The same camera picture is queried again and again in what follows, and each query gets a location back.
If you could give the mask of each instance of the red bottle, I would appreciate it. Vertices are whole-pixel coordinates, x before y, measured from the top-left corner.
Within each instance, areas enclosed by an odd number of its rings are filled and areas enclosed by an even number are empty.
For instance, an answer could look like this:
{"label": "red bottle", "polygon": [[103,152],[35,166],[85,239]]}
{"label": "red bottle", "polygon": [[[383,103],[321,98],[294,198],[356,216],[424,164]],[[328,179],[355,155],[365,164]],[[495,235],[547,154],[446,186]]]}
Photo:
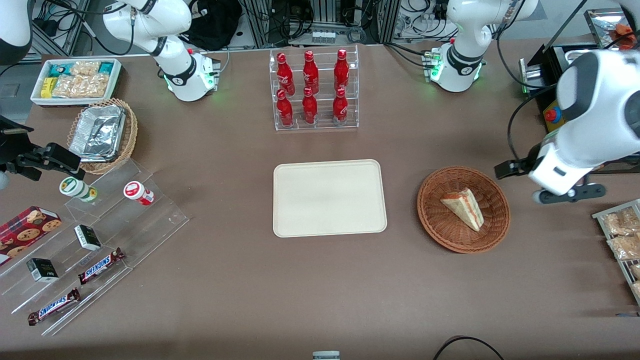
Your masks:
{"label": "red bottle", "polygon": [[305,77],[305,86],[310,87],[314,94],[320,91],[320,78],[318,75],[318,65],[314,61],[314,52],[305,51],[305,67],[302,69]]}
{"label": "red bottle", "polygon": [[335,99],[333,100],[333,123],[337,126],[342,126],[347,122],[347,106],[349,102],[344,97],[344,88],[339,88],[335,92]]}
{"label": "red bottle", "polygon": [[291,67],[287,63],[287,57],[284,53],[279,53],[276,59],[278,59],[278,82],[280,87],[287,92],[287,95],[293,96],[296,93],[296,87],[293,85],[293,71],[291,71]]}
{"label": "red bottle", "polygon": [[291,102],[287,99],[287,94],[282,89],[278,89],[276,93],[278,96],[278,102],[276,107],[278,108],[278,114],[280,116],[280,122],[284,127],[293,126],[293,108]]}
{"label": "red bottle", "polygon": [[339,88],[347,88],[349,85],[349,63],[347,63],[347,51],[345,49],[338,50],[338,61],[333,68],[333,87],[335,91]]}
{"label": "red bottle", "polygon": [[305,88],[305,98],[302,99],[302,108],[305,110],[305,121],[307,124],[315,124],[318,115],[318,102],[310,87]]}

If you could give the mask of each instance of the red cookie box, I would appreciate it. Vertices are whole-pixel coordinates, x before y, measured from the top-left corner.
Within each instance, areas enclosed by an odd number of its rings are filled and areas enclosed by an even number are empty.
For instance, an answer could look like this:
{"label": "red cookie box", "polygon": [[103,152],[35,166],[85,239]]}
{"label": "red cookie box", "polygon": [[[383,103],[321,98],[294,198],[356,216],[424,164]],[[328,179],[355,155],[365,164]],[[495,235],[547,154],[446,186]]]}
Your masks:
{"label": "red cookie box", "polygon": [[58,214],[31,206],[0,226],[0,265],[62,224]]}

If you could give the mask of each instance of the wicker basket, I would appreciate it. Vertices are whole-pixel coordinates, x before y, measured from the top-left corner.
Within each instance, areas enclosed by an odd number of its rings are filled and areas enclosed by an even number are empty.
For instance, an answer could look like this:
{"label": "wicker basket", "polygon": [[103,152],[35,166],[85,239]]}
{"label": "wicker basket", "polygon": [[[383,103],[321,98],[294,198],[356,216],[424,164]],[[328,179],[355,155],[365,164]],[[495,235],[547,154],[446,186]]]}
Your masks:
{"label": "wicker basket", "polygon": [[[125,119],[125,127],[120,141],[119,155],[116,160],[110,163],[80,163],[81,169],[95,175],[102,175],[115,167],[119,162],[130,158],[133,148],[136,145],[136,136],[138,135],[138,121],[136,120],[136,114],[133,113],[126,102],[120,99],[109,99],[106,101],[96,102],[95,104],[89,105],[89,107],[107,105],[118,105],[123,107],[127,111],[127,118]],[[76,121],[71,125],[71,131],[69,131],[69,135],[67,136],[67,147],[71,146],[71,140],[76,133],[76,126],[79,119],[80,114],[76,116]]]}
{"label": "wicker basket", "polygon": [[[484,217],[479,232],[467,226],[440,199],[465,188],[474,193]],[[445,167],[429,175],[418,192],[418,215],[425,230],[447,249],[471,254],[491,250],[507,235],[511,212],[495,181],[468,167]]]}

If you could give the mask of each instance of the acrylic display stand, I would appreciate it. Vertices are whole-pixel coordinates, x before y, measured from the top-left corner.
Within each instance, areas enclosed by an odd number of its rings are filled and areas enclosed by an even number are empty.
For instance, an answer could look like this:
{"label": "acrylic display stand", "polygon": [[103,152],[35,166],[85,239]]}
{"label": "acrylic display stand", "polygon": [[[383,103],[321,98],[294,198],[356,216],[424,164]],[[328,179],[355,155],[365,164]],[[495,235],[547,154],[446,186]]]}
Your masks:
{"label": "acrylic display stand", "polygon": [[[616,235],[612,235],[609,232],[609,229],[607,228],[607,226],[605,225],[603,218],[606,214],[610,214],[610,213],[617,213],[620,210],[624,210],[626,208],[631,207],[634,212],[636,213],[636,216],[638,218],[640,218],[640,199],[638,200],[634,200],[634,201],[630,201],[627,202],[625,204],[616,206],[615,208],[611,208],[605,211],[601,211],[599,213],[595,213],[593,214],[591,217],[593,217],[594,219],[598,220],[598,224],[600,224],[600,228],[602,228],[602,231],[604,232],[604,235],[607,237],[607,244],[611,245],[611,239],[613,239],[614,237],[616,237]],[[634,274],[631,272],[630,267],[632,265],[638,264],[640,263],[640,260],[619,260],[616,259],[618,262],[618,265],[620,266],[620,268],[622,269],[622,274],[625,276],[625,279],[627,280],[627,283],[629,284],[629,286],[631,287],[631,284],[633,284],[636,281],[640,281],[640,279],[636,279],[636,277],[634,276]],[[636,298],[636,302],[638,304],[638,306],[640,306],[640,296],[638,294],[636,294],[634,291],[631,291],[634,294],[634,297]]]}
{"label": "acrylic display stand", "polygon": [[[347,107],[347,120],[342,126],[336,126],[333,123],[333,100],[335,99],[335,89],[333,87],[333,68],[338,58],[338,50],[345,49],[347,51],[347,62],[349,63],[349,85],[346,87],[345,97],[349,102]],[[318,103],[317,122],[309,125],[305,122],[304,112],[302,109],[302,99],[304,98],[303,89],[305,81],[302,69],[305,66],[305,51],[312,50],[314,58],[318,65],[320,77],[320,91],[315,95]],[[293,83],[296,86],[296,93],[289,97],[293,107],[293,126],[284,127],[278,115],[276,107],[277,97],[276,91],[280,88],[278,83],[278,62],[276,55],[284,53],[287,56],[287,63],[293,70]],[[358,82],[358,47],[342,46],[342,47],[311,47],[306,49],[275,49],[269,54],[269,77],[271,79],[271,100],[273,102],[273,118],[276,130],[314,130],[314,129],[345,129],[358,127],[360,123],[358,98],[359,82]]]}
{"label": "acrylic display stand", "polygon": [[[151,205],[143,206],[124,197],[124,185],[132,180],[153,191],[155,200]],[[5,308],[23,318],[24,326],[28,326],[30,313],[78,288],[80,303],[69,305],[32,327],[42,335],[60,331],[189,221],[156,186],[151,173],[131,159],[111,169],[92,186],[98,190],[93,202],[69,200],[57,210],[62,225],[0,266],[0,290]],[[100,250],[92,252],[80,246],[74,232],[78,224],[93,228],[102,244]],[[78,274],[118,247],[126,258],[80,285]],[[60,278],[50,284],[35,282],[26,265],[30,258],[51,260]]]}

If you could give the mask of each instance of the brown tabletop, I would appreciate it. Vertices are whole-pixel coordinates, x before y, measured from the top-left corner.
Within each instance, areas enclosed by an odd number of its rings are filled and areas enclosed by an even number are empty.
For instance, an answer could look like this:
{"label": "brown tabletop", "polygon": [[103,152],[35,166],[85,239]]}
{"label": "brown tabletop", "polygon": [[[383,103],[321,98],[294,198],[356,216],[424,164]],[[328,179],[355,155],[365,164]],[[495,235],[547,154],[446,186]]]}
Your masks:
{"label": "brown tabletop", "polygon": [[[507,61],[540,44],[504,41]],[[430,359],[465,334],[506,359],[637,359],[640,319],[614,316],[637,307],[590,215],[639,198],[638,177],[594,177],[606,197],[555,206],[533,203],[538,187],[526,177],[499,181],[513,217],[507,238],[484,254],[452,253],[420,225],[418,187],[447,165],[493,177],[511,158],[506,124],[520,89],[494,47],[461,94],[425,83],[383,46],[359,50],[360,128],[321,134],[274,130],[268,51],[232,53],[220,90],[193,103],[167,91],[152,58],[122,58],[118,96],[140,123],[133,158],[192,220],[56,336],[0,311],[1,358],[300,360],[335,349],[344,360]],[[66,143],[77,112],[34,106],[32,141]],[[518,150],[544,134],[527,106],[514,127]],[[369,158],[382,169],[385,231],[273,234],[277,165]],[[62,178],[12,176],[0,220],[32,204],[62,206]],[[441,357],[472,358],[494,359],[461,343]]]}

